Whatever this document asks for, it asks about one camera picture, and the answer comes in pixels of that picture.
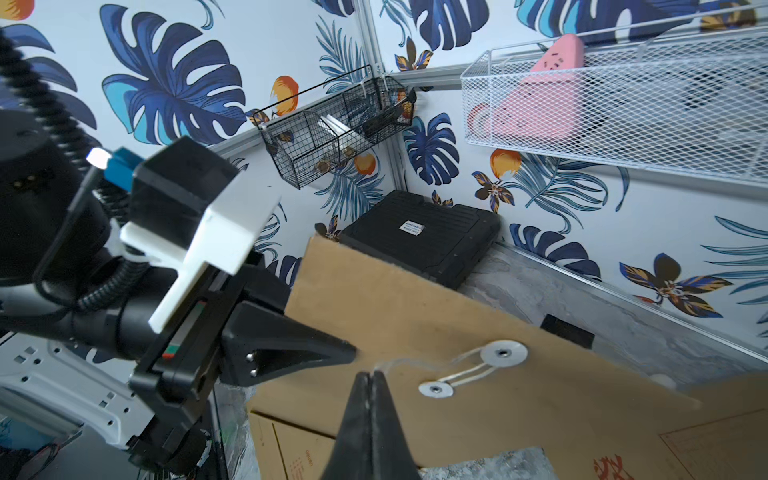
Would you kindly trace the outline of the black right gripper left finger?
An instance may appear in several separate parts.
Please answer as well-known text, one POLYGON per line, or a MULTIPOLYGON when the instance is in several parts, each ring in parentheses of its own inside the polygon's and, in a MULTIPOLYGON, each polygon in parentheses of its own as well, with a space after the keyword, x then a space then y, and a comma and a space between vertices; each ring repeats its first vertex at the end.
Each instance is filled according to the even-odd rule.
POLYGON ((322 480, 371 478, 371 376, 358 373, 322 480))

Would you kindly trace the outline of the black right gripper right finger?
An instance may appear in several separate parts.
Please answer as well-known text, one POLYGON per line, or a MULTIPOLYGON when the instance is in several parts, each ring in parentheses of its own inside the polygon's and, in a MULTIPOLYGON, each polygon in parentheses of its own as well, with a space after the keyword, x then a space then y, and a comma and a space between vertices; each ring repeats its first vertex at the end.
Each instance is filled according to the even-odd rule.
POLYGON ((397 415, 386 377, 374 371, 370 382, 372 478, 380 480, 419 480, 397 415))

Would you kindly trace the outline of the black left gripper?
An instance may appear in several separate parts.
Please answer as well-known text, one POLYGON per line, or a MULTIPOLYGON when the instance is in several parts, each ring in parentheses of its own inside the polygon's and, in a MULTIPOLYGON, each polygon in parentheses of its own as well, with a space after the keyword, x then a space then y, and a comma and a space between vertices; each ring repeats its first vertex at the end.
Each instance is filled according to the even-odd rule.
POLYGON ((351 343, 281 314, 290 287, 261 263, 208 267, 140 357, 129 386, 159 420, 196 420, 220 375, 251 387, 352 363, 351 343))

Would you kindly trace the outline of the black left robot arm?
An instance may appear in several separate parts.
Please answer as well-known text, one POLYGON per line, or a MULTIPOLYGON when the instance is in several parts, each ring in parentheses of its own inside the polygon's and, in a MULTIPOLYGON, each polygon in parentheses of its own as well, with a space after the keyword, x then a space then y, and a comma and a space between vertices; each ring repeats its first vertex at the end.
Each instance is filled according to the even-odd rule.
POLYGON ((1 327, 26 393, 57 399, 141 472, 193 477, 216 383, 253 386, 351 362, 346 341, 287 317, 254 248, 277 197, 189 138, 104 154, 35 28, 1 30, 1 327), (61 91, 53 85, 60 84, 61 91))

